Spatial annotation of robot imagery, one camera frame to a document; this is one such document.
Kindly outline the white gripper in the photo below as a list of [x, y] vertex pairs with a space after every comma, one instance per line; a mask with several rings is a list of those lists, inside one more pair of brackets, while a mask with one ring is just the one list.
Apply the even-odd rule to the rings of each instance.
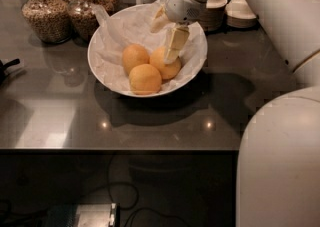
[[[196, 22], [204, 7], [196, 0], [164, 0], [157, 10], [150, 25], [150, 31], [157, 33], [170, 22], [190, 24]], [[175, 24], [166, 33], [164, 63], [171, 64], [179, 56], [189, 37], [187, 25]]]

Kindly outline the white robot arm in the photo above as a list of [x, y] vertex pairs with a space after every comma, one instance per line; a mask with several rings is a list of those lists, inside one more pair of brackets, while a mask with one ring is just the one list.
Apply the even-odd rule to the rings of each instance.
[[[189, 24], [206, 0], [164, 0]], [[236, 227], [320, 227], [320, 0], [246, 0], [299, 88], [264, 105], [240, 144]]]

